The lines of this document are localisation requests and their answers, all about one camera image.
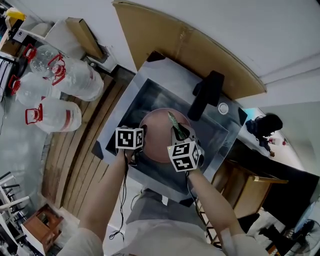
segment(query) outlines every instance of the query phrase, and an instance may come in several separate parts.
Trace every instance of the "hand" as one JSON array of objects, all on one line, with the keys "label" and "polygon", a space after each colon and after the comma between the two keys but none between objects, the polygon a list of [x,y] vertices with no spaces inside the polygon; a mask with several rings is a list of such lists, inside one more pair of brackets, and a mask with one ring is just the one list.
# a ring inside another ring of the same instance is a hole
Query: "hand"
[{"label": "hand", "polygon": [[188,178],[190,178],[190,177],[192,177],[194,175],[203,175],[203,173],[200,171],[199,168],[194,169],[194,170],[188,170],[188,172],[189,172]]},{"label": "hand", "polygon": [[[134,150],[132,149],[125,149],[125,155],[126,155],[126,159],[128,161],[128,164],[131,162],[131,158],[132,158],[132,155],[134,154]],[[120,158],[120,159],[124,159],[124,149],[119,149],[118,151],[118,154],[116,155],[117,158]]]}]

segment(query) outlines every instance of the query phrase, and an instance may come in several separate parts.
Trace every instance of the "black cable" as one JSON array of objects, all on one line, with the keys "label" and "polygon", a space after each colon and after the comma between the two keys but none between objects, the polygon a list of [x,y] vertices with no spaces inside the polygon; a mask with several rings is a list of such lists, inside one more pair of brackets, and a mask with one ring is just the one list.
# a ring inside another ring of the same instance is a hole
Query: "black cable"
[{"label": "black cable", "polygon": [[139,194],[136,194],[136,195],[134,196],[134,198],[132,198],[131,205],[130,205],[131,211],[132,211],[132,204],[134,203],[134,200],[135,200],[138,196],[140,196],[141,193],[142,193],[142,192],[140,192]]},{"label": "black cable", "polygon": [[1,80],[0,80],[0,84],[2,83],[2,80],[4,79],[4,76],[5,76],[7,67],[8,67],[8,63],[7,63],[7,62],[5,62],[5,63],[6,63],[6,66],[5,66],[4,71],[3,71],[3,73],[2,73]]},{"label": "black cable", "polygon": [[2,89],[2,98],[4,100],[4,104],[3,104],[3,116],[2,116],[2,121],[1,121],[1,126],[0,126],[0,136],[1,136],[1,132],[2,132],[2,127],[4,126],[4,119],[6,116],[6,98],[4,96],[4,89],[0,86],[0,88]]},{"label": "black cable", "polygon": [[125,161],[125,174],[124,174],[124,179],[123,179],[123,189],[122,189],[122,199],[120,198],[120,214],[121,214],[121,226],[118,230],[113,231],[113,233],[111,235],[109,235],[109,239],[112,240],[115,238],[115,236],[117,234],[121,234],[122,236],[122,240],[125,241],[125,236],[124,234],[121,232],[121,229],[124,225],[124,205],[125,205],[125,201],[127,198],[127,174],[128,174],[128,159],[126,156],[126,152],[123,151],[124,154],[124,161]]}]

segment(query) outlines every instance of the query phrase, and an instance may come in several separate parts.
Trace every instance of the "sink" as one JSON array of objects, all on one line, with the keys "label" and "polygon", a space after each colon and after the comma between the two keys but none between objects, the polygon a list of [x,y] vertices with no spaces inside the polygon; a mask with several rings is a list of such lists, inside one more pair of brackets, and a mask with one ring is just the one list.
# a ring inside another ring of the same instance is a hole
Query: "sink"
[{"label": "sink", "polygon": [[[116,127],[139,127],[142,119],[156,109],[171,108],[187,117],[195,99],[193,89],[200,81],[200,77],[171,59],[159,53],[151,54],[116,104],[92,152],[110,164],[116,155]],[[200,169],[209,181],[227,156],[247,118],[239,105],[223,94],[218,106],[221,103],[228,106],[227,113],[207,105],[199,121],[188,119],[205,152]],[[143,152],[137,166],[129,168],[128,176],[177,202],[191,198],[184,172],[176,172],[171,163],[155,162]]]},{"label": "sink", "polygon": [[[187,116],[190,104],[161,85],[147,79],[121,119],[119,126],[121,127],[124,125],[131,128],[139,127],[142,119],[148,113],[162,108],[175,109]],[[189,122],[205,152],[204,162],[200,168],[204,173],[223,145],[229,132],[205,114],[201,116],[199,121],[189,120]],[[115,133],[107,144],[106,150],[116,155]],[[135,168],[180,193],[185,195],[188,195],[189,193],[186,186],[185,173],[176,172],[171,163],[153,161],[141,152]]]}]

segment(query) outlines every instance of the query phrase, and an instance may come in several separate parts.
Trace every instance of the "wrist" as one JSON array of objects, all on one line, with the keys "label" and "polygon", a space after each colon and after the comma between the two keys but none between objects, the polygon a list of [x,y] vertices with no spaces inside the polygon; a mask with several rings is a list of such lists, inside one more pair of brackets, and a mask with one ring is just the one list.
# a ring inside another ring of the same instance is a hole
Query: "wrist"
[{"label": "wrist", "polygon": [[190,170],[188,178],[193,179],[193,177],[196,177],[198,175],[202,175],[202,172],[198,168],[194,170]]},{"label": "wrist", "polygon": [[125,160],[125,158],[127,159],[127,162],[130,163],[132,160],[132,156],[133,156],[134,151],[131,149],[126,149],[125,151],[123,149],[119,149],[116,157],[121,160]]},{"label": "wrist", "polygon": [[123,151],[122,152],[118,152],[118,154],[115,157],[115,160],[118,163],[126,163],[124,152]]}]

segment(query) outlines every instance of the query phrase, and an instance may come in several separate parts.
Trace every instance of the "yellow object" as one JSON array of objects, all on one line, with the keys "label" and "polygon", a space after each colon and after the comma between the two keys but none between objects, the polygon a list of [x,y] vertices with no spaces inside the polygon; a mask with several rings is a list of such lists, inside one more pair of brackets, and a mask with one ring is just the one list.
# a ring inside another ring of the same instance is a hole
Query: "yellow object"
[{"label": "yellow object", "polygon": [[9,8],[5,14],[9,17],[22,20],[22,21],[24,21],[26,18],[26,16],[21,11],[18,11],[16,8],[13,8],[13,7]]}]

